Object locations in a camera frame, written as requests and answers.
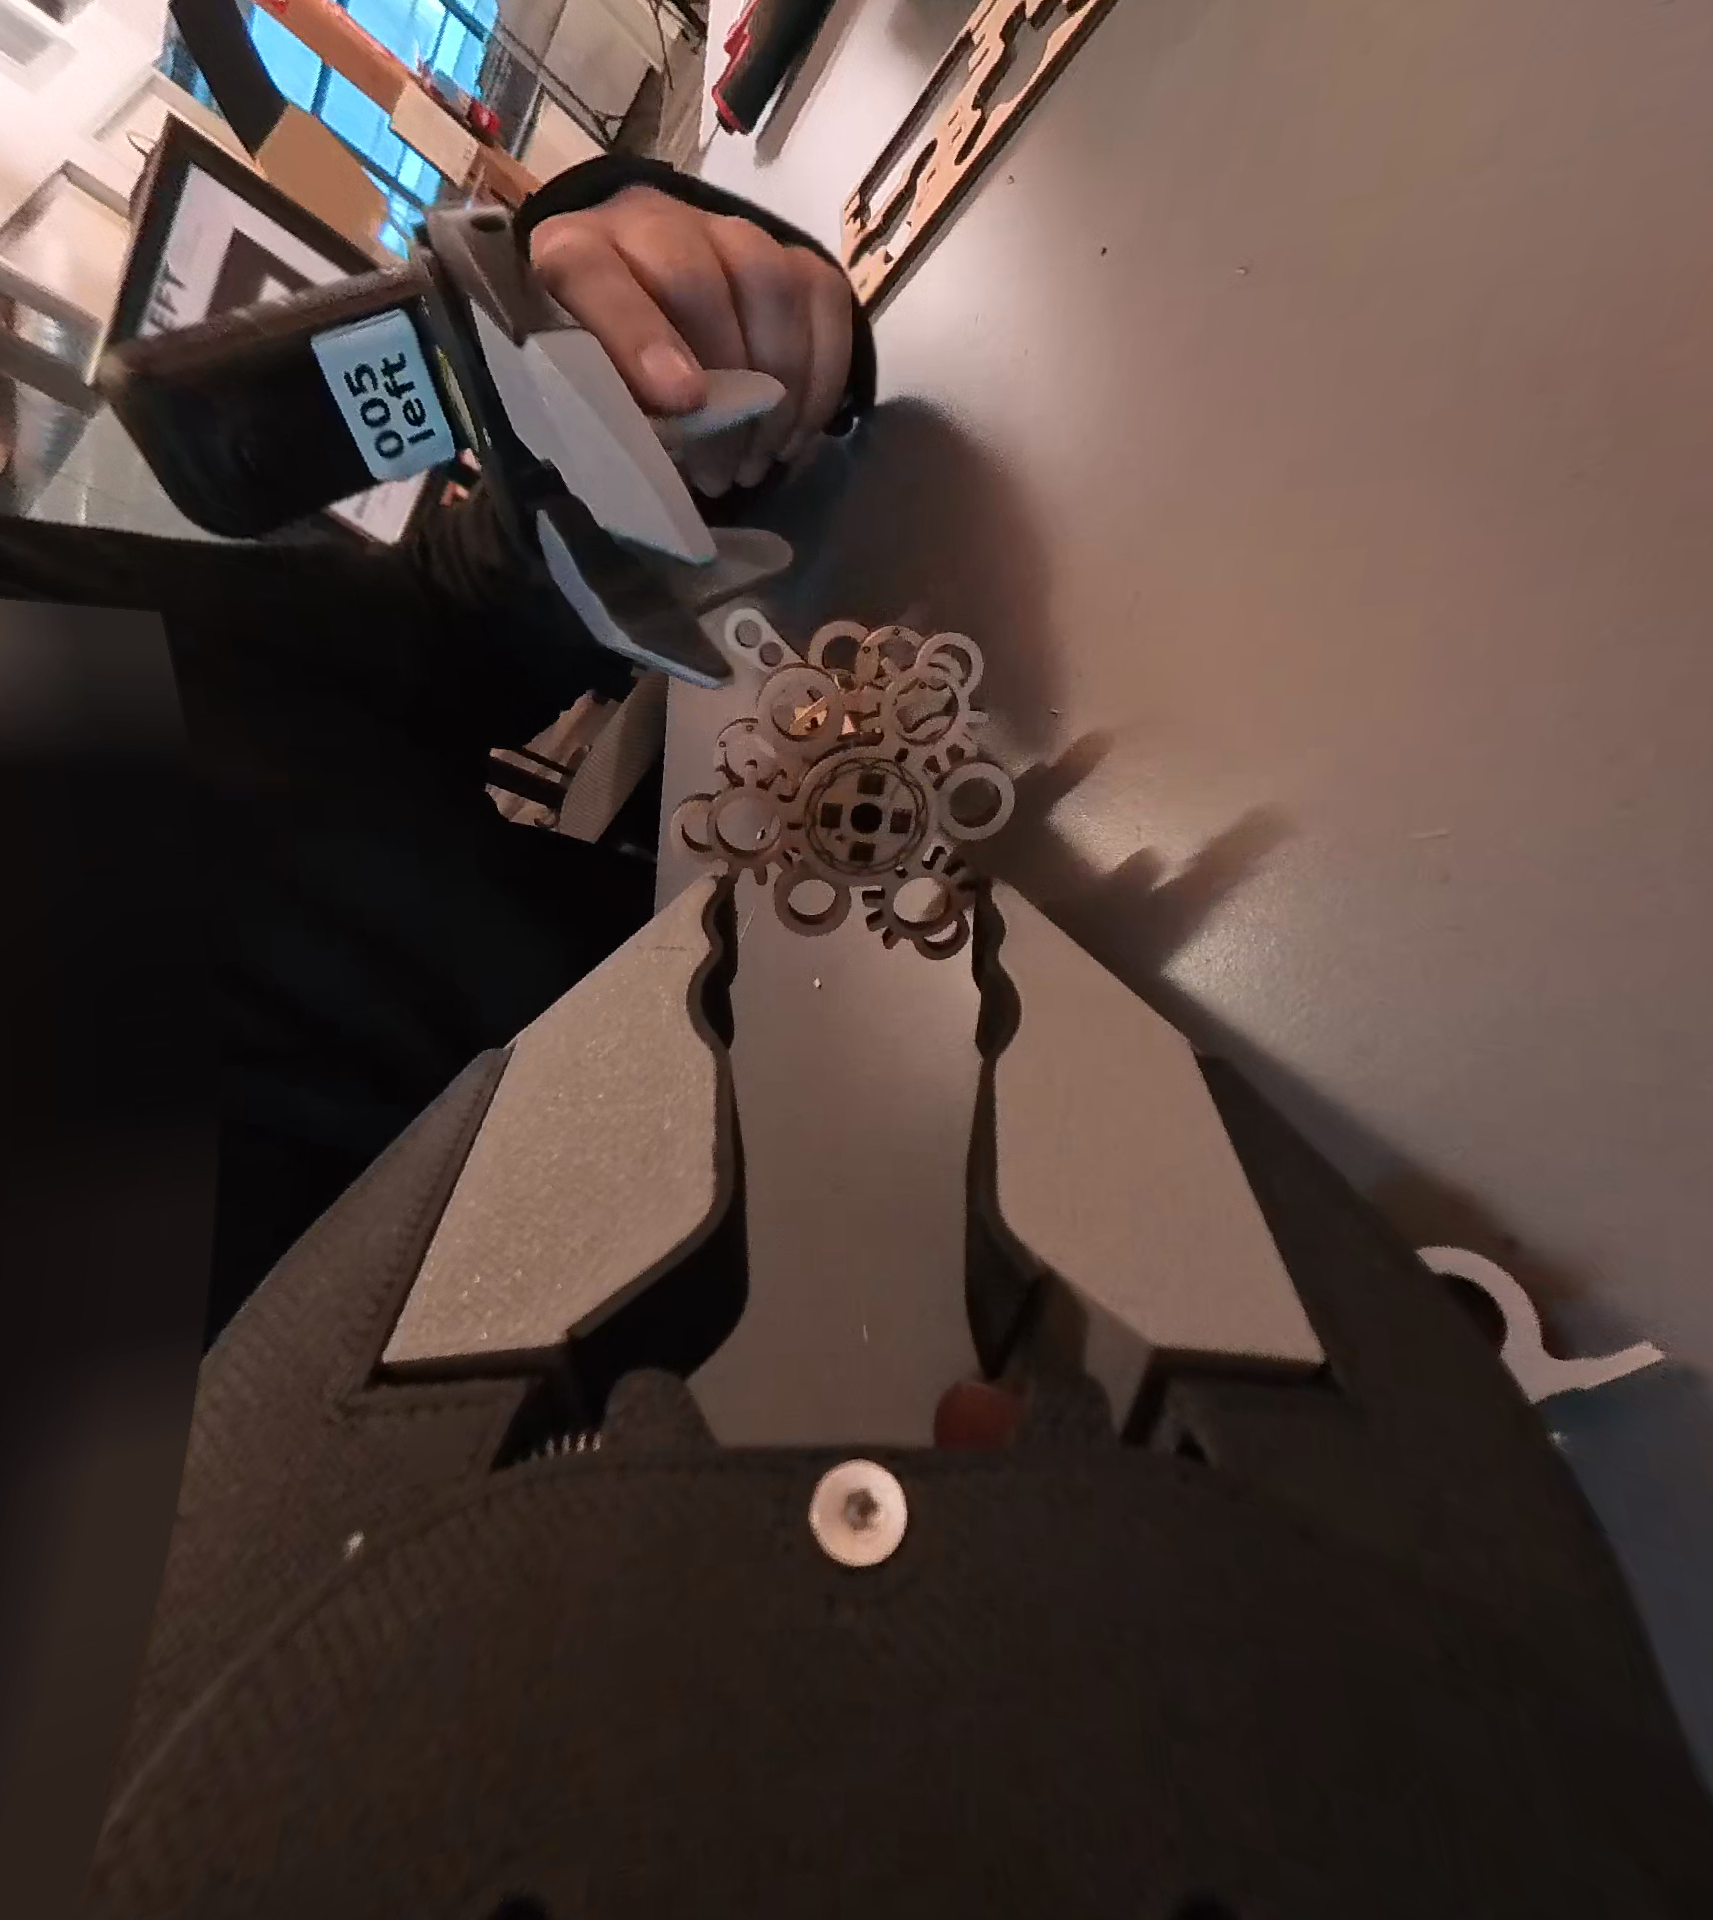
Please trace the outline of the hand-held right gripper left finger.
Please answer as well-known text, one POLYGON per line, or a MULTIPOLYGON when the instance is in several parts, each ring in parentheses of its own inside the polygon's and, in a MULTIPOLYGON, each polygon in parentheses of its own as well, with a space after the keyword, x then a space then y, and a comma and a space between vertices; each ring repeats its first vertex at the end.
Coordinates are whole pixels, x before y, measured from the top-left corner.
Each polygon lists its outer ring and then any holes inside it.
POLYGON ((380 1363, 397 1376, 578 1357, 700 1254, 738 1199, 731 882, 697 880, 527 1024, 380 1363))

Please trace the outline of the person's left hand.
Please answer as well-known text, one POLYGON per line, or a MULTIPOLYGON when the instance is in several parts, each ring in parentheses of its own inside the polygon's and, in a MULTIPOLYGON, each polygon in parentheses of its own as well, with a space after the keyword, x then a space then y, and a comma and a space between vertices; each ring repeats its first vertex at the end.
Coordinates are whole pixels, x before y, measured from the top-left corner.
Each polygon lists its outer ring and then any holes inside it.
POLYGON ((602 345, 644 413, 704 411, 715 371, 781 386, 772 413, 684 456, 684 479, 713 500, 802 456, 852 390, 855 302, 843 272, 744 217, 629 185, 545 218, 527 254, 534 281, 602 345))

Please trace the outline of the person's left forearm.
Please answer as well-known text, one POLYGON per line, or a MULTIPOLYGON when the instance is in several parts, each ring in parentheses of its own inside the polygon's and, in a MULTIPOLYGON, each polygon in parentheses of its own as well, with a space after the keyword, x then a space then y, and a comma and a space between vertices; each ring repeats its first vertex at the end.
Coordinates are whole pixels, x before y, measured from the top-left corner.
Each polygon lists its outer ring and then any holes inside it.
MULTIPOLYGON (((700 444, 678 465, 704 523, 747 518, 823 441, 875 400, 875 345, 852 287, 809 236, 676 172, 602 158, 565 170, 508 218, 531 278, 578 322, 648 416, 688 416, 713 375, 781 386, 769 416, 700 444)), ((508 531, 494 477, 408 543, 424 612, 408 630, 414 701, 438 731, 508 749, 629 667, 590 642, 541 562, 508 531)))

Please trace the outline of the cut-out plywood part sheet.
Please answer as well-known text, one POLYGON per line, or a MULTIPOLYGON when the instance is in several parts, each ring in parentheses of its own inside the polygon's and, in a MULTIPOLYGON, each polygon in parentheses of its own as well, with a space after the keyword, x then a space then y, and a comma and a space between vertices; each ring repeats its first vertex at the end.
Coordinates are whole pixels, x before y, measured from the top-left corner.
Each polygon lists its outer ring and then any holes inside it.
POLYGON ((843 200, 840 257, 879 317, 1113 3, 979 3, 843 200))

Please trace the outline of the black white marker sign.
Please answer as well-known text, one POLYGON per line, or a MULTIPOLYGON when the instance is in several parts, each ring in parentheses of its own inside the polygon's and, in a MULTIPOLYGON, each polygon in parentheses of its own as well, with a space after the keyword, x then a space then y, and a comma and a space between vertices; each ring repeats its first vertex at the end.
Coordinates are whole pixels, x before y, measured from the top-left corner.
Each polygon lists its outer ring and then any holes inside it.
POLYGON ((127 212, 99 350, 292 302, 392 266, 263 180, 177 112, 161 120, 127 212))

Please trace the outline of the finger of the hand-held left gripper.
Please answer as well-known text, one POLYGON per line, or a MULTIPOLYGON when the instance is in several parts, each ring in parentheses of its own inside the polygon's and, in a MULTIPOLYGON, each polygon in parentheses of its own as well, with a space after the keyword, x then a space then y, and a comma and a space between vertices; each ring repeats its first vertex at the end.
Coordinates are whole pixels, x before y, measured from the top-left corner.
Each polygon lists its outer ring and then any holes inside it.
POLYGON ((731 682, 731 663, 704 627, 731 600, 731 585, 709 578, 709 566, 650 561, 574 510, 536 510, 534 551, 597 649, 684 686, 731 682))
POLYGON ((560 327, 512 341, 474 319, 474 336, 512 439, 606 536, 676 562, 719 561, 693 495, 590 333, 560 327))

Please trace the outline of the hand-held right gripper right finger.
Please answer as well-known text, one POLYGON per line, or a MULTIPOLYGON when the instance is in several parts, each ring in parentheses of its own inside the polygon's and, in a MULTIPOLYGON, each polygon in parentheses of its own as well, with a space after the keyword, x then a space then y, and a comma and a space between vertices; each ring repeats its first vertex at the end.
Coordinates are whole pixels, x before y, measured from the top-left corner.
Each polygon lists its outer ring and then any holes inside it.
POLYGON ((1010 882, 972 928, 979 1363, 1317 1372, 1314 1332, 1198 1047, 1010 882))

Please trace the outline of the cardboard box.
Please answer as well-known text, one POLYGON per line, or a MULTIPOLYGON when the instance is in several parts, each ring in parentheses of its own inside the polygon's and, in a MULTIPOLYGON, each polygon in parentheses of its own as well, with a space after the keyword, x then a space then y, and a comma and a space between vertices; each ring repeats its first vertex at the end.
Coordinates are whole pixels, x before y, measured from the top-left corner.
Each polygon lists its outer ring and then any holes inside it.
POLYGON ((339 238, 378 247, 387 224, 387 197, 322 120, 284 105, 254 159, 267 185, 339 238))

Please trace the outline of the wooden gear model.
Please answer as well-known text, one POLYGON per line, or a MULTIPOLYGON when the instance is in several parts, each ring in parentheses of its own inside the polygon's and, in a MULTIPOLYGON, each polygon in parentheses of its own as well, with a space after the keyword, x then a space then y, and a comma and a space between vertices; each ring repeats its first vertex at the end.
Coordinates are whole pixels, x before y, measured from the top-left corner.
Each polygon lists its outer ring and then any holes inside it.
POLYGON ((767 884, 802 938, 858 916, 881 947, 962 954, 979 895, 966 857, 1015 807, 984 741, 979 642, 843 621, 794 649, 747 604, 722 642, 755 690, 715 735, 719 781, 671 812, 681 851, 767 884))

